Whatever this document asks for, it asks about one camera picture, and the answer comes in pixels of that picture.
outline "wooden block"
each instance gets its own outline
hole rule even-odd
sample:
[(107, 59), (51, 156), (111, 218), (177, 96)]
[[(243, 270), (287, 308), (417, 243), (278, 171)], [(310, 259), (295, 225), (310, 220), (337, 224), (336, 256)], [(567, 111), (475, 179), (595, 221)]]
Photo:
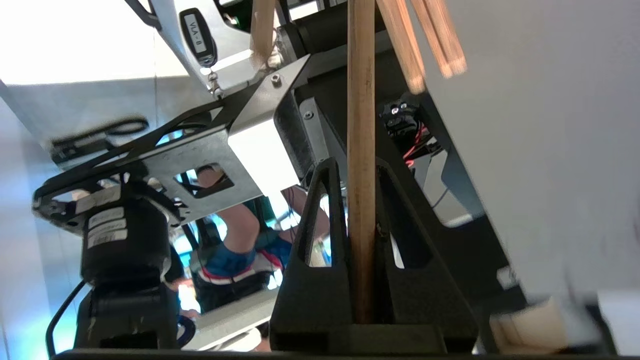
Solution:
[(259, 69), (273, 52), (273, 16), (276, 0), (256, 0), (253, 2), (251, 22), (252, 65)]

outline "square hole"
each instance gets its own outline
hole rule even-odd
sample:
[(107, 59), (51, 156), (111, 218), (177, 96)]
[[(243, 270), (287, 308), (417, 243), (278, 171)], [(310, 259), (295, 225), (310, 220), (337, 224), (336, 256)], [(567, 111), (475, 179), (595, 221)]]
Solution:
[(196, 199), (221, 192), (234, 185), (225, 170), (217, 163), (189, 169), (173, 178)]

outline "metal chain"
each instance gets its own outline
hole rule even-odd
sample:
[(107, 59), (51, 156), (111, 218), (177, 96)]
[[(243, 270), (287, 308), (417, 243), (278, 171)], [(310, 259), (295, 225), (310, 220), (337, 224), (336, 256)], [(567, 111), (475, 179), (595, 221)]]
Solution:
[(215, 73), (213, 71), (213, 69), (210, 69), (211, 72), (209, 73), (209, 75), (207, 76), (207, 80), (209, 81), (209, 85), (211, 86), (211, 89), (209, 90), (209, 92), (211, 93), (211, 95), (213, 95), (214, 97), (217, 97), (218, 100), (220, 100), (222, 98), (222, 89), (220, 88), (220, 85), (218, 84), (218, 74)]

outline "white wall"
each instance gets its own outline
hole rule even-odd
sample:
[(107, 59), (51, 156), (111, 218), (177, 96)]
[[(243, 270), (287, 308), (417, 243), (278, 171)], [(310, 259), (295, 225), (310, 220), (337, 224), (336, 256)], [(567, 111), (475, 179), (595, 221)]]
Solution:
[[(31, 213), (33, 191), (57, 170), (1, 99), (0, 127), (0, 359), (46, 359), (45, 330), (79, 281), (81, 242)], [(72, 346), (75, 319), (74, 306), (58, 351)]]

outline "label on motor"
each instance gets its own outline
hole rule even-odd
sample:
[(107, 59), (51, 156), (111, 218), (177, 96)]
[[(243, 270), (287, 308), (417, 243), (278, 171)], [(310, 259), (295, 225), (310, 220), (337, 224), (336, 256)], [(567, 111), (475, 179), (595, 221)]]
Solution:
[(111, 241), (118, 241), (118, 240), (124, 240), (127, 238), (127, 229), (122, 229), (122, 230), (116, 230), (113, 231), (111, 233), (105, 233), (105, 234), (98, 234), (98, 235), (94, 235), (94, 236), (90, 236), (87, 239), (87, 245), (86, 248), (90, 249), (96, 245), (100, 245), (100, 244), (104, 244), (104, 243), (109, 243)]
[(110, 231), (114, 231), (114, 230), (117, 230), (117, 229), (124, 229), (126, 227), (127, 227), (127, 220), (126, 219), (115, 220), (115, 221), (108, 222), (108, 223), (102, 224), (100, 226), (97, 226), (95, 229), (92, 229), (87, 234), (87, 237), (91, 238), (91, 237), (96, 236), (96, 235), (108, 233)]
[(100, 225), (103, 222), (116, 220), (124, 217), (124, 208), (119, 206), (117, 208), (101, 211), (89, 219), (89, 229), (93, 229), (96, 225)]
[(76, 201), (76, 215), (95, 207), (120, 200), (120, 185), (112, 186), (82, 197)]

